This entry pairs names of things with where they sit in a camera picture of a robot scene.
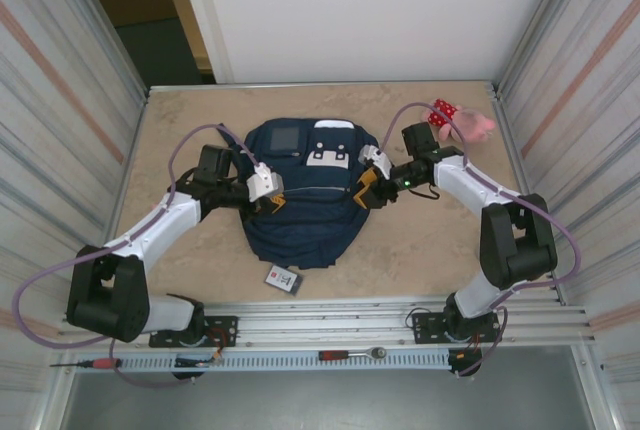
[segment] pink plush pig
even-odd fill
[[[460,132],[462,132],[464,139],[469,143],[486,142],[491,136],[491,131],[496,128],[496,122],[485,117],[477,110],[462,108],[460,105],[454,107],[440,98],[433,102],[433,106],[443,112],[456,124]],[[446,140],[449,138],[449,135],[451,135],[454,140],[460,141],[457,132],[437,113],[427,110],[422,116],[422,120],[436,127],[440,127],[438,131],[440,141]]]

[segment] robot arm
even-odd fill
[[[185,343],[198,341],[204,332],[202,304],[174,295],[150,296],[146,277],[162,254],[212,210],[237,208],[245,219],[273,211],[269,197],[282,192],[280,177],[260,164],[246,185],[241,184],[227,178],[230,164],[231,150],[206,145],[198,167],[176,182],[172,199],[171,192],[167,193],[131,230],[104,245],[109,248],[125,243],[124,246],[76,265],[67,321],[124,342],[158,330],[181,332]],[[150,225],[160,209],[164,213]],[[97,250],[100,249],[86,246],[78,256]]]
[[[547,206],[537,194],[519,195],[470,163],[465,167],[462,152],[455,147],[440,148],[426,123],[407,127],[402,134],[413,161],[383,169],[380,167],[386,166],[388,159],[377,155],[381,153],[377,149],[363,149],[360,160],[370,168],[363,174],[354,199],[364,208],[381,208],[388,201],[395,202],[399,192],[428,183],[450,193],[480,219],[481,272],[449,297],[443,312],[448,334],[464,340],[492,313],[500,297],[519,283],[537,280],[557,264],[549,222],[499,192],[506,190],[545,212]],[[489,190],[469,170],[498,191]],[[516,237],[514,229],[524,235]]]

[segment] gray floor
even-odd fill
[[[62,428],[590,429],[578,385],[568,348],[501,349],[460,381],[444,371],[223,373],[145,390],[85,374]]]

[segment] ratchet wrench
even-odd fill
[[[346,360],[349,357],[368,357],[372,360],[379,360],[387,356],[387,351],[382,347],[371,347],[368,350],[322,350],[318,352],[318,358],[322,362],[333,360]]]

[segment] backpack strap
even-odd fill
[[[227,128],[224,123],[221,123],[220,126]],[[245,181],[253,173],[253,165],[251,165],[251,160],[249,160],[249,157],[247,155],[242,153],[242,147],[236,143],[231,135],[221,131],[220,129],[217,130],[225,143],[231,150],[233,150],[233,153],[231,155],[231,162],[233,163],[233,166],[236,167],[236,171],[238,172],[238,180],[241,182]]]

